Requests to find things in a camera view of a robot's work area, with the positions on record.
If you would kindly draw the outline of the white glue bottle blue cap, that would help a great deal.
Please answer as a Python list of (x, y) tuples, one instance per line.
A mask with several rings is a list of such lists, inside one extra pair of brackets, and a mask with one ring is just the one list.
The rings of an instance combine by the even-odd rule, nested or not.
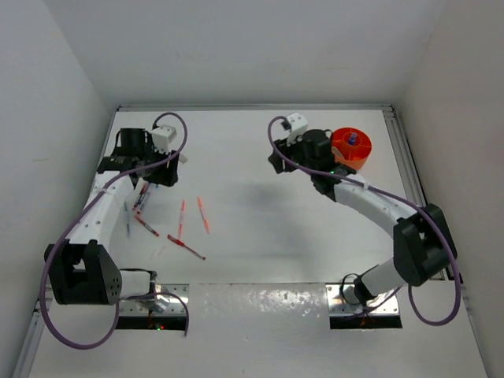
[(357, 142), (357, 139), (358, 139), (358, 134), (353, 132), (348, 139), (348, 144), (351, 146), (354, 146)]

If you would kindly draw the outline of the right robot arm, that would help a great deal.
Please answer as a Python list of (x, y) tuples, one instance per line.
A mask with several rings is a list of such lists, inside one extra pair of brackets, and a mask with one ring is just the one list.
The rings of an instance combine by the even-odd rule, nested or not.
[(391, 258), (356, 275), (352, 287), (344, 290), (349, 303), (364, 306), (393, 289), (419, 287), (456, 266), (458, 255), (443, 211), (366, 182), (356, 169), (336, 160), (330, 131), (294, 131), (270, 143), (269, 162), (277, 173), (303, 171), (321, 195), (360, 213), (392, 239)]

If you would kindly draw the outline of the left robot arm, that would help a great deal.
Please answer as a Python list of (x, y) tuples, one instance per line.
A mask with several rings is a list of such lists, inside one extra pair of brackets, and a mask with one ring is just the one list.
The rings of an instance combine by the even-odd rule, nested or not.
[(58, 247), (49, 270), (50, 285), (61, 305), (114, 305), (122, 298), (147, 295), (154, 274), (119, 269), (110, 248), (113, 229), (126, 216), (128, 196), (140, 180), (171, 187), (178, 160), (170, 143), (176, 129), (162, 125), (150, 131), (122, 128), (112, 153), (100, 161), (89, 200), (90, 209)]

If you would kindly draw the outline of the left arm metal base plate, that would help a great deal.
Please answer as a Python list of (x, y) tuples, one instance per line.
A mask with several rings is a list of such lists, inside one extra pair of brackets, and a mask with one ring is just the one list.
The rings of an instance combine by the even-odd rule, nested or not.
[(189, 286), (187, 284), (155, 284), (153, 292), (123, 298), (119, 302), (122, 317), (185, 317)]

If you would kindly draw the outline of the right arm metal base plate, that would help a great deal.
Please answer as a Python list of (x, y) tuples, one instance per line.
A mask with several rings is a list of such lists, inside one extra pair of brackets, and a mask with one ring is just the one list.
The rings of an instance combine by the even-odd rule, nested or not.
[(395, 290), (379, 294), (367, 301), (365, 306), (353, 297), (353, 291), (354, 285), (351, 283), (326, 285), (328, 310), (331, 316), (349, 317), (364, 313), (366, 310), (372, 317), (398, 316), (400, 314)]

